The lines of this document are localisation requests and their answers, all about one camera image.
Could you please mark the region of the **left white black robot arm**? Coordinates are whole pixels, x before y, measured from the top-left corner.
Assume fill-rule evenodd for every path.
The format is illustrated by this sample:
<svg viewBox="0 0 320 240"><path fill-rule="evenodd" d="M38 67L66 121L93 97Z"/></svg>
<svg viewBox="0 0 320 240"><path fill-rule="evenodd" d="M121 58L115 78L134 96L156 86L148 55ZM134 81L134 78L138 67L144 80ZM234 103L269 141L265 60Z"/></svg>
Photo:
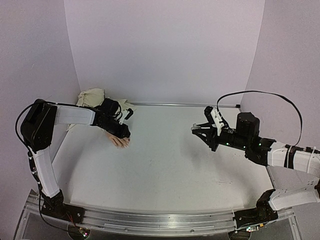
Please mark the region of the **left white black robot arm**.
<svg viewBox="0 0 320 240"><path fill-rule="evenodd" d="M52 199L61 194L52 160L50 146L56 125L85 125L102 130L124 139L131 136L124 123L134 111L124 108L110 98L105 98L96 107L78 106L67 103L37 99L28 105L17 117L15 133L27 148L29 166L42 194Z"/></svg>

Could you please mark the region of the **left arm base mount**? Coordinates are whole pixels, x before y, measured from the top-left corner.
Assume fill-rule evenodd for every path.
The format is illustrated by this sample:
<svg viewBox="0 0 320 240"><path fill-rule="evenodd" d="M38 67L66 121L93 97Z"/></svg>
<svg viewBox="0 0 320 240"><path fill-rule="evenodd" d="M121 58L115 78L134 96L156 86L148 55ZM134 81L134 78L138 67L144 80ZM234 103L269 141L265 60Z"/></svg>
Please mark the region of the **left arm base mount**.
<svg viewBox="0 0 320 240"><path fill-rule="evenodd" d="M64 203L62 191L53 197L48 197L42 193L41 197L43 198L41 213L45 216L69 221L75 224L81 224L83 222L85 209L83 207Z"/></svg>

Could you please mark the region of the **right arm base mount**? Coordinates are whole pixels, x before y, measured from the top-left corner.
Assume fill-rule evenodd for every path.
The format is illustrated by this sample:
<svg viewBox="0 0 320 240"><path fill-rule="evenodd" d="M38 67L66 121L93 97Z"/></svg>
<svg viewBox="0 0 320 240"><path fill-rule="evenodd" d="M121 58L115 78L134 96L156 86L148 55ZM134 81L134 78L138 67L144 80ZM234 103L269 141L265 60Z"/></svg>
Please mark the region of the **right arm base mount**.
<svg viewBox="0 0 320 240"><path fill-rule="evenodd" d="M266 224L278 219L278 212L273 210L267 200L258 201L255 208L238 210L234 213L236 230Z"/></svg>

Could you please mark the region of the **clear nail polish bottle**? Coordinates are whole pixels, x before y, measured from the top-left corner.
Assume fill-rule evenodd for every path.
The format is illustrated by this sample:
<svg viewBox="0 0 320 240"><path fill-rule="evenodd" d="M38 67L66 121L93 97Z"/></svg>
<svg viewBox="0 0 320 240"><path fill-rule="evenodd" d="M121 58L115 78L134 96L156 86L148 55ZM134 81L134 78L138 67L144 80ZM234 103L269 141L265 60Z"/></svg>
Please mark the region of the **clear nail polish bottle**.
<svg viewBox="0 0 320 240"><path fill-rule="evenodd" d="M201 127L199 126L199 125L197 125L196 123L194 123L193 125L192 125L192 127L191 127L191 130L193 131L193 130L198 130L198 129L200 129Z"/></svg>

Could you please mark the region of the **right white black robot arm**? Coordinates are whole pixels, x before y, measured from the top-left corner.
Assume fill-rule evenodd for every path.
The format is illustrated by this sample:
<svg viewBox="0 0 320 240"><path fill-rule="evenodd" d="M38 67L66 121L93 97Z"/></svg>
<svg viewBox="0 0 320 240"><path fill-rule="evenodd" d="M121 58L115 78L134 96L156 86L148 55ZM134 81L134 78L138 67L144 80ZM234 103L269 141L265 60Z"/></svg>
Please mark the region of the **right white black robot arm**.
<svg viewBox="0 0 320 240"><path fill-rule="evenodd" d="M230 128L216 109L205 111L206 123L193 124L191 132L214 152L218 146L244 151L251 162L264 167L283 167L314 176L300 189L271 191L267 203L278 211L292 206L320 201L320 151L316 147L299 147L259 136L260 120L250 112L237 115L236 127Z"/></svg>

